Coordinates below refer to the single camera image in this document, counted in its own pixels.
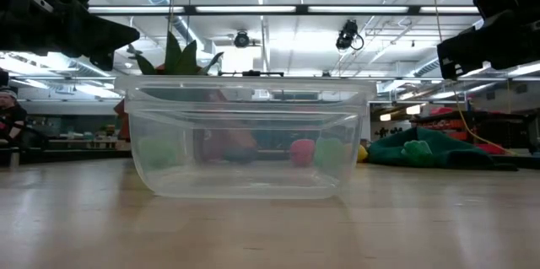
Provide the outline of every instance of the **hanging cable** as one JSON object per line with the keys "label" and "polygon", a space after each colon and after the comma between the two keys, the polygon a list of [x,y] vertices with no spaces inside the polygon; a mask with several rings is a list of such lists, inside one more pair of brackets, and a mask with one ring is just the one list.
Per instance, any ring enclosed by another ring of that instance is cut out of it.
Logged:
{"label": "hanging cable", "polygon": [[[434,3],[435,3],[435,17],[437,18],[437,30],[439,31],[439,40],[440,42],[442,42],[442,33],[441,33],[441,29],[440,29],[440,16],[439,16],[439,5],[437,3],[437,0],[434,0]],[[476,133],[474,133],[473,131],[471,131],[471,129],[469,128],[468,124],[467,124],[467,121],[465,120],[465,116],[463,115],[463,112],[462,112],[462,108],[460,108],[459,106],[459,98],[457,97],[457,92],[456,92],[456,87],[455,86],[452,86],[452,90],[454,91],[454,97],[456,98],[456,106],[457,106],[457,111],[459,112],[459,115],[460,117],[462,118],[462,122],[463,122],[463,125],[465,126],[465,129],[467,130],[467,132],[474,138],[476,138],[477,140],[479,141],[482,141],[482,142],[485,142],[487,144],[490,144],[500,150],[503,150],[505,151],[506,153],[510,154],[510,155],[513,155],[513,156],[517,156],[518,154],[515,153],[515,152],[512,152],[506,148],[503,148],[501,147],[500,145],[496,144],[496,143],[493,143],[493,142],[490,142],[489,140],[487,139],[484,139],[484,138],[481,138],[480,136],[478,136]]]}

